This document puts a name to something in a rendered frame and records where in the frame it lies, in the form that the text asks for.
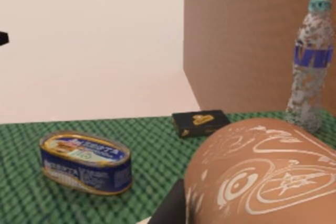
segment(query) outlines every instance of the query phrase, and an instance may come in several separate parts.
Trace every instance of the oval tin can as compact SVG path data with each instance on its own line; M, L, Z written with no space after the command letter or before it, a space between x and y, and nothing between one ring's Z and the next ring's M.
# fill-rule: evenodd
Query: oval tin can
M40 140L43 173L72 189L115 195L132 186L131 152L123 144L73 131Z

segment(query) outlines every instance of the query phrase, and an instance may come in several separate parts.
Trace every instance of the checkered green fabric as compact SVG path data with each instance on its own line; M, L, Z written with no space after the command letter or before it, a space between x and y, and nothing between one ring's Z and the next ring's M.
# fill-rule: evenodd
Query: checkered green fabric
M229 115L232 122L282 113ZM336 147L335 118L323 113L316 136ZM38 141L59 130L113 138L132 151L134 185L118 196L60 186L40 170ZM204 137L179 139L170 117L0 125L0 224L133 224L153 214Z

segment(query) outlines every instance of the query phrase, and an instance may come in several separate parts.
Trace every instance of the teal bottle cap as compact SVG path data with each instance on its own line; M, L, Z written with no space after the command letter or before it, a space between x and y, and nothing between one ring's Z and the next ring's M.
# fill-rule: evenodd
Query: teal bottle cap
M310 0L308 10L310 12L327 12L331 10L331 0Z

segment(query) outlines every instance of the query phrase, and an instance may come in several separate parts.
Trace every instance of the black object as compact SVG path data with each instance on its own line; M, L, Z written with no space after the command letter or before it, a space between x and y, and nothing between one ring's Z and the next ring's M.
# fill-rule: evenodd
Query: black object
M163 199L148 224L185 224L184 180L179 179Z
M0 46L9 43L8 33L0 31Z
M174 113L172 117L179 137L208 136L230 123L221 110Z

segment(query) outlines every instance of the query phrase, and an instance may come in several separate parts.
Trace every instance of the brown cardboard panel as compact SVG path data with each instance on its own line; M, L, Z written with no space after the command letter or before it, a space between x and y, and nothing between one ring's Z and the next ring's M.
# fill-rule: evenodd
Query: brown cardboard panel
M308 1L185 0L184 70L201 109L286 108L294 42ZM335 60L323 105L336 114Z

